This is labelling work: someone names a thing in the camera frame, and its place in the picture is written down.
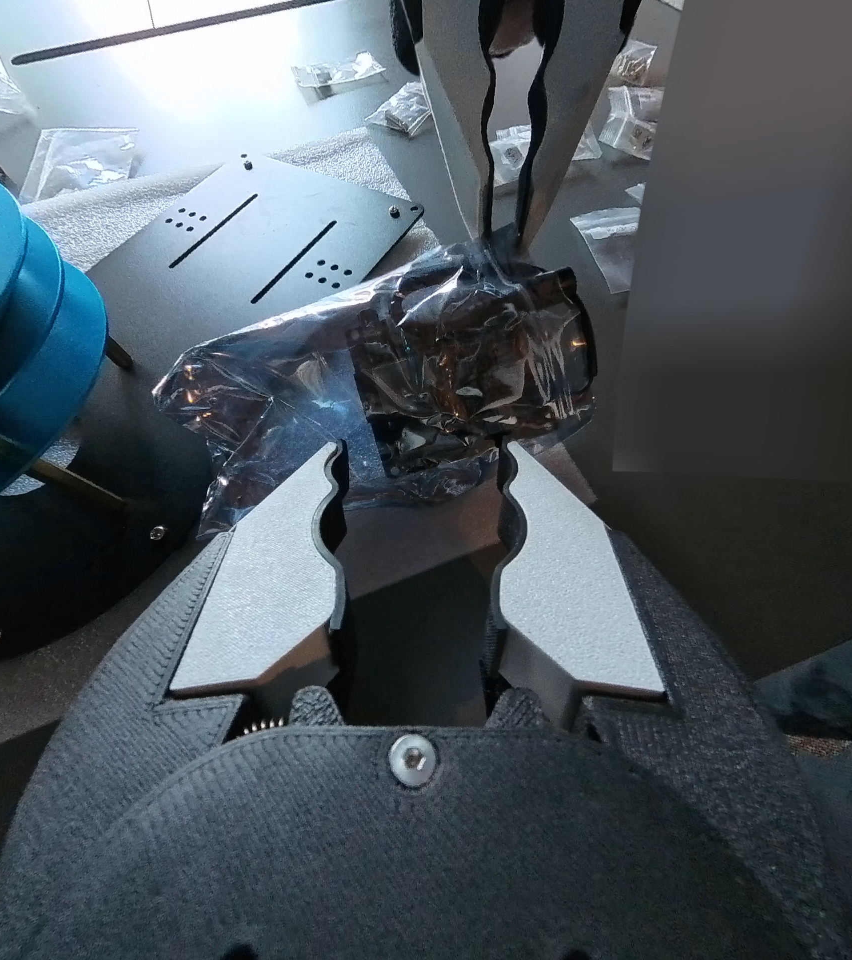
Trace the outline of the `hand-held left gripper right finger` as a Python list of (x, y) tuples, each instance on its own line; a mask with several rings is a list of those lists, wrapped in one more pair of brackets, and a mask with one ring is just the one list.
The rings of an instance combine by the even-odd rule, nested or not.
[(662, 701), (667, 688), (605, 524), (518, 442), (501, 448), (488, 681), (541, 703)]

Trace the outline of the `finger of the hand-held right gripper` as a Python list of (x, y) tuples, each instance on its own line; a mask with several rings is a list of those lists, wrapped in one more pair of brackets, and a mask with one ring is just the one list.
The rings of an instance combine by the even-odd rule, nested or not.
[(638, 1), (536, 1), (532, 27), (543, 46), (528, 91), (530, 144), (516, 199), (516, 250), (546, 221), (633, 27)]
[(493, 192), (486, 124), (495, 83), (482, 17), (480, 1), (424, 1), (415, 44), (458, 209), (474, 239), (491, 233)]

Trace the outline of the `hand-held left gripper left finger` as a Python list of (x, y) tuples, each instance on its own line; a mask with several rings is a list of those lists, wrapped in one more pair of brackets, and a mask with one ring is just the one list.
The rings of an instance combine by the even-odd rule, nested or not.
[(343, 440), (324, 444), (228, 535), (169, 684), (175, 698), (291, 700), (336, 677), (347, 601), (334, 556), (345, 533)]

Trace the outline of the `silver plastic parts bag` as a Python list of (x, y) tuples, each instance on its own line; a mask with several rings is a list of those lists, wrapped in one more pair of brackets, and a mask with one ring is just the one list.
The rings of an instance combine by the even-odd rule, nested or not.
[(335, 441), (349, 509), (457, 498), (495, 473), (502, 442), (539, 452), (587, 424), (597, 371), (574, 272), (535, 266), (497, 237), (438, 246), (195, 345), (153, 396), (211, 454), (205, 539)]

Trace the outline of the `white foam sheet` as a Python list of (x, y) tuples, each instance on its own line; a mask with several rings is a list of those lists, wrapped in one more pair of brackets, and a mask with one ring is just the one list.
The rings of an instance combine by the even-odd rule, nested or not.
[[(386, 159), (363, 128), (274, 155), (317, 172), (386, 192), (399, 187)], [(28, 205), (41, 226), (64, 241), (67, 258), (90, 267), (213, 171), (211, 165), (127, 180)], [(500, 497), (492, 481), (446, 504), (348, 512), (339, 555), (350, 594), (374, 601), (424, 599), (451, 584), (462, 614), (476, 617), (488, 580), (503, 556), (496, 534)], [(66, 713), (98, 664), (179, 573), (205, 547), (189, 534), (144, 582), (88, 624), (32, 652), (0, 660), (0, 746), (35, 737)]]

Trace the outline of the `scattered small clear parts bags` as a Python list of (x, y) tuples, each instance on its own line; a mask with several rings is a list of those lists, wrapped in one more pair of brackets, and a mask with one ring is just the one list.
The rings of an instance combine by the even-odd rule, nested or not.
[(65, 196), (118, 184), (112, 191), (126, 196), (127, 204), (137, 197), (138, 213), (129, 218), (141, 223), (149, 203), (188, 191), (216, 167), (213, 160), (224, 161), (226, 154), (237, 153), (240, 147), (338, 182), (384, 193), (394, 191), (406, 200), (396, 174), (365, 130), (380, 126), (395, 131), (396, 136), (414, 139), (433, 121), (415, 47), (394, 50), (415, 79), (365, 117), (363, 126), (344, 128), (324, 139), (301, 138), (298, 126), (281, 117), (274, 105), (265, 109), (262, 104), (247, 103), (233, 112), (236, 136), (232, 140), (213, 137), (196, 126), (201, 105), (198, 93), (213, 92), (218, 82), (238, 93), (239, 67), (272, 63), (273, 55), (255, 59), (229, 49), (224, 66), (219, 67), (205, 59), (192, 72), (199, 83), (197, 90), (176, 86), (175, 92), (185, 96), (184, 116), (163, 130), (155, 126), (156, 137), (150, 142), (144, 140), (139, 127), (128, 125), (43, 126), (35, 130), (30, 104), (0, 60), (0, 181), (9, 179), (20, 185), (19, 202), (27, 207), (27, 214), (63, 243), (67, 258), (82, 269), (105, 258), (135, 228), (83, 226), (77, 211), (79, 201), (65, 200)]

